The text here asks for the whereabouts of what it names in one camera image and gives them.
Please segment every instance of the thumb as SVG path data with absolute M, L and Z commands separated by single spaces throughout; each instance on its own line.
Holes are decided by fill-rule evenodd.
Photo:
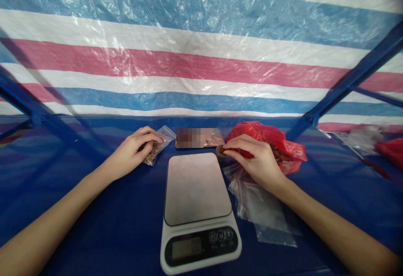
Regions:
M 247 160 L 239 152 L 236 152 L 234 150 L 226 150 L 226 151 L 224 151 L 224 154 L 229 155 L 234 160 L 236 160 L 238 163 L 240 163 L 243 167 L 245 167 Z
M 144 161 L 146 156 L 151 152 L 153 143 L 154 143 L 153 140 L 148 141 L 146 143 L 146 145 L 144 146 L 144 148 L 135 154 L 136 159 L 140 159 L 141 161 Z

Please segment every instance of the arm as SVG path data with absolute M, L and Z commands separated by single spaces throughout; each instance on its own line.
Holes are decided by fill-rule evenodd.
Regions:
M 1 247 L 0 276 L 38 275 L 89 204 L 111 182 L 136 168 L 152 150 L 154 140 L 162 142 L 151 128 L 137 130 L 65 197 Z
M 244 134 L 230 140 L 224 148 L 253 154 L 255 158 L 249 160 L 234 150 L 224 152 L 236 159 L 258 184 L 293 209 L 353 275 L 398 274 L 400 258 L 286 178 L 267 143 Z

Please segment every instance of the red plastic bag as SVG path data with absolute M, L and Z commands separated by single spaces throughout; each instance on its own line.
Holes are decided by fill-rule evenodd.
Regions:
M 285 133 L 276 127 L 265 126 L 258 121 L 239 123 L 232 129 L 225 142 L 242 134 L 247 134 L 260 142 L 277 146 L 278 149 L 287 154 L 291 161 L 278 163 L 284 175 L 298 172 L 302 161 L 308 161 L 305 146 L 286 140 Z M 238 151 L 246 158 L 253 158 L 253 155 L 247 151 L 241 149 L 238 149 Z
M 377 143 L 375 149 L 403 172 L 403 139 Z

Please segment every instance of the striped tarpaulin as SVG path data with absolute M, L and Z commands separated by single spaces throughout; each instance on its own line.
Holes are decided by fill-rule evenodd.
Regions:
M 54 113 L 301 116 L 403 1 L 0 0 L 0 19 L 1 65 Z M 362 87 L 403 98 L 403 54 Z M 403 110 L 352 93 L 319 128 L 358 124 L 399 128 Z

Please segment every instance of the brown food pieces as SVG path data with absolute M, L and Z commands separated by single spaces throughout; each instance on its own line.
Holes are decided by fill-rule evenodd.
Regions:
M 219 145 L 219 146 L 217 147 L 217 153 L 218 153 L 219 155 L 221 155 L 221 156 L 227 156 L 227 155 L 224 153 L 225 150 L 226 150 L 226 149 L 223 148 L 223 145 Z
M 142 144 L 139 149 L 137 150 L 137 152 L 140 152 L 141 150 L 144 149 L 144 146 L 147 143 Z M 155 157 L 157 156 L 157 154 L 160 152 L 160 148 L 161 148 L 161 144 L 158 142 L 154 142 L 152 144 L 152 150 L 149 154 L 147 154 L 146 158 L 144 159 L 143 163 L 149 165 L 152 164 L 152 161 L 155 159 Z
M 291 157 L 288 154 L 285 154 L 281 151 L 277 146 L 269 144 L 272 151 L 274 158 L 276 159 L 277 164 L 282 163 L 283 161 L 292 161 Z

